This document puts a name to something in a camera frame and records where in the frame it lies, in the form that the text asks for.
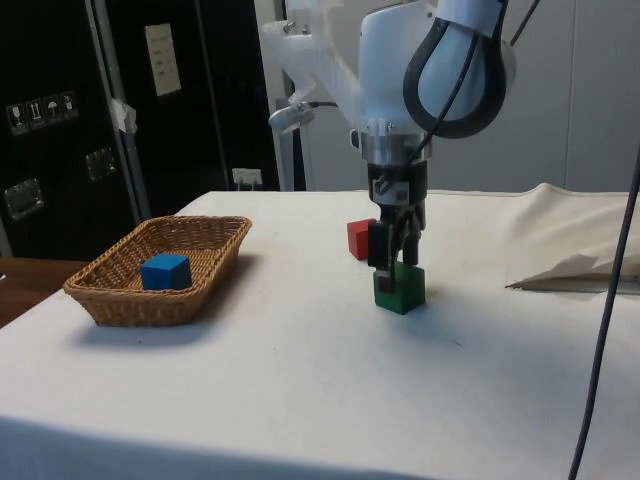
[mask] wicker basket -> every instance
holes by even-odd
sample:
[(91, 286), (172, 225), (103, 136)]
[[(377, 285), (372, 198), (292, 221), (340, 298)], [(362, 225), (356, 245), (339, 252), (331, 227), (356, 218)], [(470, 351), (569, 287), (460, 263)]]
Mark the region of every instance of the wicker basket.
[[(163, 217), (139, 225), (71, 277), (64, 290), (98, 325), (166, 327), (189, 323), (233, 268), (251, 221), (242, 217)], [(193, 285), (147, 292), (140, 266), (159, 253), (186, 255)]]

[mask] black door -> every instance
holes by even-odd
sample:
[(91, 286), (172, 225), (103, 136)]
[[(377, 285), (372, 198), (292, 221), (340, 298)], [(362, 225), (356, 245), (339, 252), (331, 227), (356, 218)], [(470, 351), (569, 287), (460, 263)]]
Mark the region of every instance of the black door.
[(227, 166), (260, 169), (279, 190), (254, 2), (199, 0)]
[[(107, 0), (107, 10), (126, 100), (137, 111), (136, 145), (152, 215), (173, 214), (210, 190), (226, 190), (194, 3)], [(175, 52), (173, 72), (162, 65), (168, 48)], [(155, 77), (152, 61), (159, 64)], [(159, 89), (160, 74), (178, 80)]]
[(2, 2), (0, 26), (0, 216), (13, 253), (92, 259), (134, 219), (84, 1)]

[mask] wooden floor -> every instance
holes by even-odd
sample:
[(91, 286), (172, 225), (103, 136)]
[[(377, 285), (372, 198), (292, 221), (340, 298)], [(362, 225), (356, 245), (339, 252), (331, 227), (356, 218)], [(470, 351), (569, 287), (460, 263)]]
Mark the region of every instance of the wooden floor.
[(0, 328), (62, 288), (84, 262), (0, 257)]

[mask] blue cube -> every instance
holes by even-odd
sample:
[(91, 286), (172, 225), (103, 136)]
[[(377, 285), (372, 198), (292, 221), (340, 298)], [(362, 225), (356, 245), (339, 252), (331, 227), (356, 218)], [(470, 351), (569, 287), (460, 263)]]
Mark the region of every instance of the blue cube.
[(193, 284), (189, 257), (163, 253), (140, 267), (145, 290), (184, 290)]

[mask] red cube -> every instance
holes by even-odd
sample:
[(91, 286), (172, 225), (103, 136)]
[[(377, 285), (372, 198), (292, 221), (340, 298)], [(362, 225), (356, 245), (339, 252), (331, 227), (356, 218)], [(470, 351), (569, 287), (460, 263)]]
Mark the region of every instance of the red cube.
[(349, 251), (358, 260), (369, 258), (369, 224), (375, 220), (362, 220), (347, 224)]

